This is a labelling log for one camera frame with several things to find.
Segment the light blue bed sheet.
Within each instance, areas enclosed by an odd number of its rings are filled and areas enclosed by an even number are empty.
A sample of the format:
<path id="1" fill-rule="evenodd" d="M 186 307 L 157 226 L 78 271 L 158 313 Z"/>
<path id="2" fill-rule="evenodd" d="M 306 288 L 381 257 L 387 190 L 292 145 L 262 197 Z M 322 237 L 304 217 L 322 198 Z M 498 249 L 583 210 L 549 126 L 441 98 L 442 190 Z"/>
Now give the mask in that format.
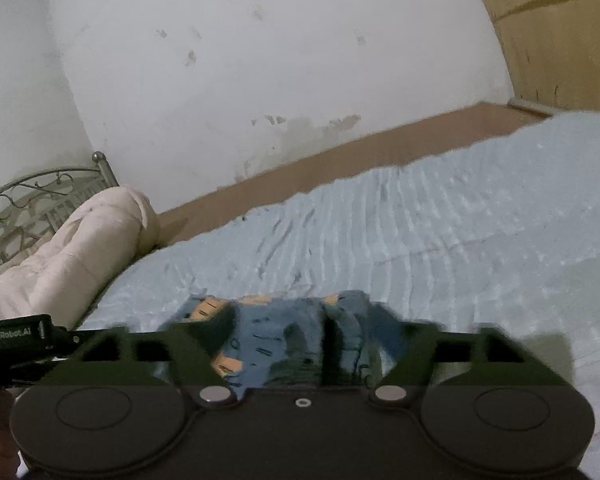
<path id="1" fill-rule="evenodd" d="M 600 479 L 600 114 L 372 169 L 140 259 L 83 327 L 162 330 L 191 296 L 359 290 L 404 320 L 496 324 L 581 390 Z"/>

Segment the cream rolled blanket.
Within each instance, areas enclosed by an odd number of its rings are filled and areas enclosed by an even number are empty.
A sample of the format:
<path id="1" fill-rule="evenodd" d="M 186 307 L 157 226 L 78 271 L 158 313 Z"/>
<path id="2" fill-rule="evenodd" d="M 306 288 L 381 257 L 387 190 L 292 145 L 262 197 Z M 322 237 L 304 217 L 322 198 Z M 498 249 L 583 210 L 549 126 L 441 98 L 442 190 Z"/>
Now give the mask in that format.
<path id="1" fill-rule="evenodd" d="M 97 295 L 157 243 L 160 226 L 140 191 L 106 188 L 70 214 L 54 236 L 0 274 L 0 321 L 48 314 L 76 327 Z"/>

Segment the blue pants with orange print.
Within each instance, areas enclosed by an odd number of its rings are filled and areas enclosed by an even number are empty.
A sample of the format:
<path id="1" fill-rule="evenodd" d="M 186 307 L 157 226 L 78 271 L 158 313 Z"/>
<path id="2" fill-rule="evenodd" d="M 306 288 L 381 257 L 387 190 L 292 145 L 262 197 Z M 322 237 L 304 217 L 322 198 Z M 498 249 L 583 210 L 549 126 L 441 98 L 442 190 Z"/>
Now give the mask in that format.
<path id="1" fill-rule="evenodd" d="M 249 389 L 373 387 L 404 355 L 402 326 L 359 290 L 327 297 L 189 297 L 164 322 L 207 322 L 224 310 L 213 366 L 238 396 Z"/>

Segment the wooden plywood cabinet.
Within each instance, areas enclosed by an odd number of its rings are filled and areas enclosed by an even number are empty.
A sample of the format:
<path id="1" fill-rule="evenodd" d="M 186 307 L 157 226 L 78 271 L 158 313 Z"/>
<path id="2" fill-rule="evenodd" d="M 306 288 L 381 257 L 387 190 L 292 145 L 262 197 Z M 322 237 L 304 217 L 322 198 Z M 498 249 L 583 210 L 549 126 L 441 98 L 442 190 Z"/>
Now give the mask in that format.
<path id="1" fill-rule="evenodd" d="M 600 0 L 482 1 L 515 102 L 600 112 Z"/>

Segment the grey metal headboard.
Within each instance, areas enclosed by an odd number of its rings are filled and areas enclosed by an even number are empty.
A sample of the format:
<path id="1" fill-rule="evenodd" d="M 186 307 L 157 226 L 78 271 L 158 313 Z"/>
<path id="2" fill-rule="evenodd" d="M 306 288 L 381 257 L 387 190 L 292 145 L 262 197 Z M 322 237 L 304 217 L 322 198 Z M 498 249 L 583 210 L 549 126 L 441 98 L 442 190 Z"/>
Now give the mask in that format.
<path id="1" fill-rule="evenodd" d="M 45 169 L 0 187 L 0 267 L 55 234 L 95 194 L 118 184 L 107 156 L 88 167 Z"/>

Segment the brown wooden bed frame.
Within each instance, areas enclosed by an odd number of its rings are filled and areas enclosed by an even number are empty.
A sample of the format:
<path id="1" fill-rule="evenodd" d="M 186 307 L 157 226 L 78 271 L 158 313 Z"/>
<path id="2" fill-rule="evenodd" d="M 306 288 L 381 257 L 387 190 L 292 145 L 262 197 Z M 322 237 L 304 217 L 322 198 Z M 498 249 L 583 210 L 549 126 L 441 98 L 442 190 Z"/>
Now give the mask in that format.
<path id="1" fill-rule="evenodd" d="M 171 246 L 215 230 L 253 208 L 281 203 L 297 193 L 387 166 L 443 154 L 508 136 L 547 114 L 519 107 L 479 103 L 392 130 L 364 136 L 324 153 L 291 162 L 160 214 L 157 246 Z"/>

